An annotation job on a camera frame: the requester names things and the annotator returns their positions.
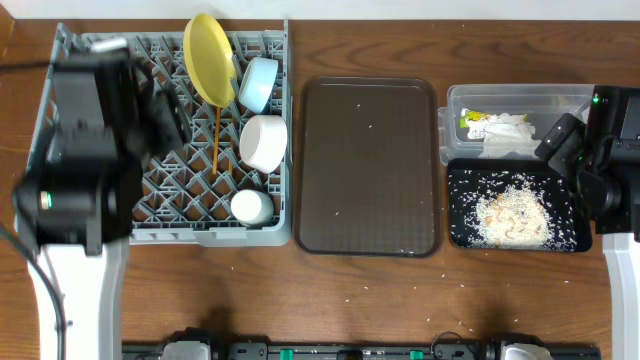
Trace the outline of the blue bowl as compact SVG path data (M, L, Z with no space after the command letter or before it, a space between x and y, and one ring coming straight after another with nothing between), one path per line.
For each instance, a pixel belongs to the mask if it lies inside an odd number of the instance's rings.
M248 110L260 114L269 100L278 73L278 61L256 57L245 71L238 100Z

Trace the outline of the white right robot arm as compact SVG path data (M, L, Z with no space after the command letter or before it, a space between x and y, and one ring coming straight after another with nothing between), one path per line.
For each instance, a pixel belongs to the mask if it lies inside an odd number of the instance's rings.
M639 360L639 89L594 86L588 119L562 115L535 155L595 221L611 286L612 356Z

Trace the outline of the white tissue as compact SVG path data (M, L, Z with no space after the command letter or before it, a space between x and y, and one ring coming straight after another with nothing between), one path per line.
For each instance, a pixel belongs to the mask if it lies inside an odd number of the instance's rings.
M469 140L481 140L481 157L499 158L509 153L531 155L541 143L535 139L536 128L528 116L508 113L489 114L483 121L470 121L467 137Z

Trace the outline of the white green cup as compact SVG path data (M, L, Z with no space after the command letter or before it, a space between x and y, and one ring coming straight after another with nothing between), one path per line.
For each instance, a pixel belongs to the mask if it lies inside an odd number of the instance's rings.
M241 190L231 199L232 215L246 227L263 227L271 223L274 205L271 198L260 191Z

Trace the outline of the yellow plate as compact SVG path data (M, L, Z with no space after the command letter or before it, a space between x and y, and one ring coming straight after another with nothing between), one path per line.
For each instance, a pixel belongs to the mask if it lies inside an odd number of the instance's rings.
M199 14L186 25L184 62L190 80L207 103L226 108L234 100L237 74L228 37L208 14Z

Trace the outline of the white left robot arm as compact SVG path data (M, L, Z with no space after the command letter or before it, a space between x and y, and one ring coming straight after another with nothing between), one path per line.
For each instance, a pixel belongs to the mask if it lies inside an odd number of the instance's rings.
M133 210L145 166L192 137L175 94L125 49L52 66L59 113L13 190L44 359L118 359Z

